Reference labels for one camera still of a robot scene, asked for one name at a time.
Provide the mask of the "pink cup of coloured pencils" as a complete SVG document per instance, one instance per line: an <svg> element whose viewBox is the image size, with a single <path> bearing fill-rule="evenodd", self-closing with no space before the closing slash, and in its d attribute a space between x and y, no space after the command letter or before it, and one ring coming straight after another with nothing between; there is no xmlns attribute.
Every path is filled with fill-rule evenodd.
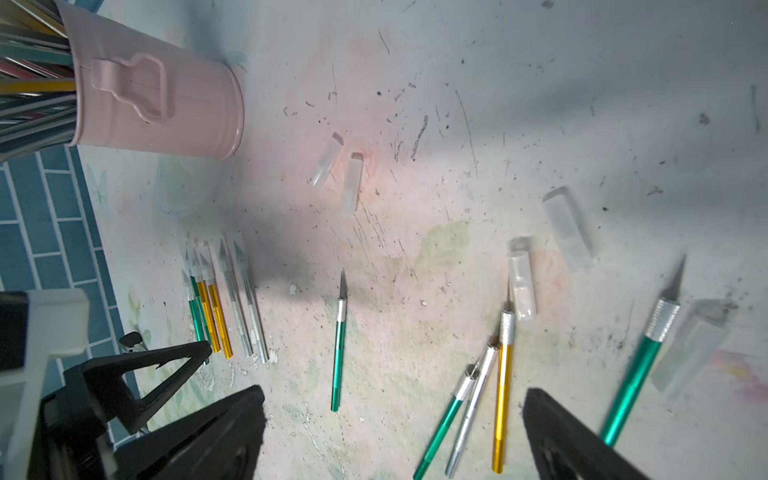
<svg viewBox="0 0 768 480"><path fill-rule="evenodd" d="M227 159L234 72L67 1L1 4L1 159L58 145Z"/></svg>

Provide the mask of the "dark green carving knife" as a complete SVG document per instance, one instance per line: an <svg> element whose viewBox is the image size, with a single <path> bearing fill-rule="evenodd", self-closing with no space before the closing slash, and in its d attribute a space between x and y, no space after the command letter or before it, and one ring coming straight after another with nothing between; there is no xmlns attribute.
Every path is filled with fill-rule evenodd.
<svg viewBox="0 0 768 480"><path fill-rule="evenodd" d="M414 480L422 480L425 476L462 404L468 397L470 390L474 387L477 378L476 365L468 364L412 476Z"/></svg>

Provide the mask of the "yellow carving knife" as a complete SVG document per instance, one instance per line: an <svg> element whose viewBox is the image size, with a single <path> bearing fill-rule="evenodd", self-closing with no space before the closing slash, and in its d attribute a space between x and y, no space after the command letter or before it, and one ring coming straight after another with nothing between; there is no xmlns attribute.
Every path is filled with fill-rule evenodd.
<svg viewBox="0 0 768 480"><path fill-rule="evenodd" d="M506 452L509 399L512 390L512 365L515 338L515 305L510 284L507 284L506 300L503 304L498 328L498 380L495 402L495 421L491 469L496 474L503 472Z"/></svg>

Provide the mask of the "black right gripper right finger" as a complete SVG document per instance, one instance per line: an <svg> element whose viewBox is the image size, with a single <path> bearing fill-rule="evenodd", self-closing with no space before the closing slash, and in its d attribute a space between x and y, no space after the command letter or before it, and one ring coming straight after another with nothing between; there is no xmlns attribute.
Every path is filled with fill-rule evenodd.
<svg viewBox="0 0 768 480"><path fill-rule="evenodd" d="M543 389L527 390L523 421L541 479L647 479Z"/></svg>

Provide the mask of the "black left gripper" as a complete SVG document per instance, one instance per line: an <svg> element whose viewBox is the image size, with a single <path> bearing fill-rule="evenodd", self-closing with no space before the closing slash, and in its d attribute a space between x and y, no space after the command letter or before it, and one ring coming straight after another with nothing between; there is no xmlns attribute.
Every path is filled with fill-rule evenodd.
<svg viewBox="0 0 768 480"><path fill-rule="evenodd" d="M27 477L47 365L85 350L89 308L81 289L1 293L3 479ZM116 421L136 434L211 354L208 342L193 341L81 362L64 372L63 425L75 435L98 435Z"/></svg>

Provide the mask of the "silver carving knife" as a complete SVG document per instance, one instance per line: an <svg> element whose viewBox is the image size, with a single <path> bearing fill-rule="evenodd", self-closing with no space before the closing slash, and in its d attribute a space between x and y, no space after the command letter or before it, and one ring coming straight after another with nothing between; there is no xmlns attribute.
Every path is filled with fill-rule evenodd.
<svg viewBox="0 0 768 480"><path fill-rule="evenodd" d="M445 475L449 479L452 479L454 477L458 467L459 460L462 456L462 453L465 450L465 446L469 438L470 430L477 414L480 399L485 389L487 380L490 375L491 368L494 365L498 351L499 351L498 337L497 336L490 337L487 342L485 350L480 355L480 357L478 358L475 364L475 367L473 370L474 385L470 391L468 401L466 402L465 412L462 417L462 421L461 421L461 424L457 432L456 439L454 441L454 445L451 451L451 455L449 457L449 460L445 469Z"/></svg>

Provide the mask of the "yellow knife row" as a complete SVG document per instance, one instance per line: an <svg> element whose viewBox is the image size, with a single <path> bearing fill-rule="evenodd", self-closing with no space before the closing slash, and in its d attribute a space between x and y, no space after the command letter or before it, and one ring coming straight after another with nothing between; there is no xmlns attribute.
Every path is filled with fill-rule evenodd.
<svg viewBox="0 0 768 480"><path fill-rule="evenodd" d="M219 291L215 278L211 250L207 242L204 242L203 246L199 248L199 260L203 274L203 280L206 284L208 298L213 309L219 342L225 357L227 359L231 359L233 356L232 346L227 324L224 318L223 308L219 298Z"/></svg>
<svg viewBox="0 0 768 480"><path fill-rule="evenodd" d="M188 247L190 263L192 268L192 276L195 279L195 283L198 290L198 296L203 309L203 314L206 321L206 328L209 334L209 340L211 342L213 352L218 353L221 351L221 345L216 332L216 326L214 321L213 312L207 295L207 288L202 276L202 270L200 268L197 249L194 246Z"/></svg>

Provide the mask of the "clear protective cap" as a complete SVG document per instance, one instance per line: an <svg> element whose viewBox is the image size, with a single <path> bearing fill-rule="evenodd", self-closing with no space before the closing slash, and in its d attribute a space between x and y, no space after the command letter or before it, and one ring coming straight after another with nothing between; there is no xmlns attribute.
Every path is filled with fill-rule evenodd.
<svg viewBox="0 0 768 480"><path fill-rule="evenodd" d="M534 321L537 318L531 246L530 237L517 237L509 245L509 282L516 315L521 321Z"/></svg>
<svg viewBox="0 0 768 480"><path fill-rule="evenodd" d="M659 393L670 399L681 394L728 336L735 309L725 299L698 300L692 305L671 347L651 375L651 383Z"/></svg>
<svg viewBox="0 0 768 480"><path fill-rule="evenodd" d="M354 215L360 192L360 184L364 167L364 156L353 152L346 162L344 185L341 194L340 209L346 215Z"/></svg>
<svg viewBox="0 0 768 480"><path fill-rule="evenodd" d="M309 179L310 185L316 188L320 188L324 185L335 161L342 152L343 146L343 138L338 133L334 132L315 165L313 175Z"/></svg>
<svg viewBox="0 0 768 480"><path fill-rule="evenodd" d="M542 206L569 269L574 272L590 269L593 256L568 188L561 186L545 194L542 197Z"/></svg>

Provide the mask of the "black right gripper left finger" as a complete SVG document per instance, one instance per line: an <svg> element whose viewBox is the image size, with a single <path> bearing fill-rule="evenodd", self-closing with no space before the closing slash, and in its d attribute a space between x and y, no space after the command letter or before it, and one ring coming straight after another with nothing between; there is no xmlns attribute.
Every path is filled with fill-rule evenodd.
<svg viewBox="0 0 768 480"><path fill-rule="evenodd" d="M258 385L120 447L118 479L252 479L266 429Z"/></svg>

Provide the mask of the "green knife row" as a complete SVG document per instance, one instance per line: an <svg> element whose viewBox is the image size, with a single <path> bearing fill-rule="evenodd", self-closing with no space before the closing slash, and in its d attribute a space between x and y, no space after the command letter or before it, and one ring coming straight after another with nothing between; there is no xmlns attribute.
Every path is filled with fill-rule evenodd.
<svg viewBox="0 0 768 480"><path fill-rule="evenodd" d="M345 271L341 271L339 297L337 302L337 317L335 329L334 363L332 377L331 404L332 412L337 412L341 403L343 362L346 337L348 291Z"/></svg>

